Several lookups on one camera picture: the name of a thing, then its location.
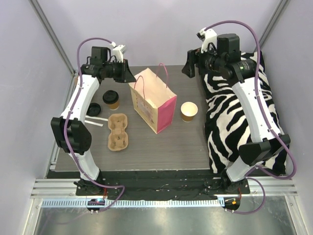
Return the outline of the paper cakes bag pink handles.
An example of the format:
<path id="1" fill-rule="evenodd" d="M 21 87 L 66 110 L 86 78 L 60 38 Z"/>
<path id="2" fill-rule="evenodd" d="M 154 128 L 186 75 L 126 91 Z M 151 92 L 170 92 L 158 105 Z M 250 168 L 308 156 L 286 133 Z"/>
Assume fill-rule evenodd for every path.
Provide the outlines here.
<path id="1" fill-rule="evenodd" d="M 163 67 L 166 81 L 158 72 Z M 177 95 L 169 88 L 169 74 L 166 66 L 159 63 L 156 72 L 146 68 L 135 76 L 135 82 L 129 84 L 134 110 L 156 133 L 160 133 L 173 122 Z"/>

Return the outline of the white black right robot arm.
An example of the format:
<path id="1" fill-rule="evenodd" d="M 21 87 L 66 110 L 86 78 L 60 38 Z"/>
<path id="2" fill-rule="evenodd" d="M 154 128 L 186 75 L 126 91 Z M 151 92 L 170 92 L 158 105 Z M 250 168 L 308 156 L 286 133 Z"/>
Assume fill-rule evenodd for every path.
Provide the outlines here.
<path id="1" fill-rule="evenodd" d="M 285 174 L 291 140 L 279 125 L 264 67 L 257 65 L 262 55 L 241 52 L 234 33 L 197 36 L 202 45 L 187 52 L 182 72 L 202 79 L 210 166 L 221 175 L 222 190 L 233 193 L 254 168 Z"/>

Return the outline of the black plastic cup lid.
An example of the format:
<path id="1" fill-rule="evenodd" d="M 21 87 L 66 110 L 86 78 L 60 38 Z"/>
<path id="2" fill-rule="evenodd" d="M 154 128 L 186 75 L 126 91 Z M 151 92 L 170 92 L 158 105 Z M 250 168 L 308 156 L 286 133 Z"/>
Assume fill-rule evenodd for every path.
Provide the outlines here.
<path id="1" fill-rule="evenodd" d="M 119 100 L 119 95 L 114 90 L 107 90 L 103 94 L 102 99 L 103 99 L 104 103 L 111 105 L 111 104 L 116 103 Z"/>

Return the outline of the brown pulp cup carrier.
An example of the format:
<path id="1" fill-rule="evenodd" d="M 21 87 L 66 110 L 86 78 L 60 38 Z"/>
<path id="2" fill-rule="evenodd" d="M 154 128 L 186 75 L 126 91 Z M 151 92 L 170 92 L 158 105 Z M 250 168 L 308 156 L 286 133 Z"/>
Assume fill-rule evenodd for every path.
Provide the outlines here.
<path id="1" fill-rule="evenodd" d="M 125 114 L 112 114 L 108 118 L 108 128 L 111 133 L 108 137 L 108 148 L 110 151 L 121 151 L 128 147 L 129 138 L 126 133 L 128 118 Z"/>

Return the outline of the brown paper coffee cup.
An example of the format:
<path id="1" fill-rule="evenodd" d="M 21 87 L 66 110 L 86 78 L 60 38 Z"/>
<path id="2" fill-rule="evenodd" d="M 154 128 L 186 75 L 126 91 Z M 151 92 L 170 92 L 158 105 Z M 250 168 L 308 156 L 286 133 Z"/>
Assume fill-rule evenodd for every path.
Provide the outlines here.
<path id="1" fill-rule="evenodd" d="M 180 112 L 184 122 L 191 122 L 198 113 L 198 107 L 193 102 L 185 102 L 181 105 Z"/>

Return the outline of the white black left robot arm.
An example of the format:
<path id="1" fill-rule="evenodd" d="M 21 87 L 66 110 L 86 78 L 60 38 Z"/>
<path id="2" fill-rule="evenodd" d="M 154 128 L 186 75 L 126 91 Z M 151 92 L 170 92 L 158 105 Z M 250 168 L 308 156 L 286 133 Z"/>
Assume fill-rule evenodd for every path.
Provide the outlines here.
<path id="1" fill-rule="evenodd" d="M 125 45 L 92 47 L 91 57 L 85 64 L 78 64 L 78 82 L 70 101 L 59 117 L 51 120 L 51 128 L 58 147 L 74 160 L 80 182 L 87 185 L 93 195 L 104 189 L 101 171 L 91 154 L 91 133 L 85 126 L 85 118 L 95 92 L 101 82 L 112 78 L 117 83 L 135 82 L 128 60 L 124 58 Z"/>

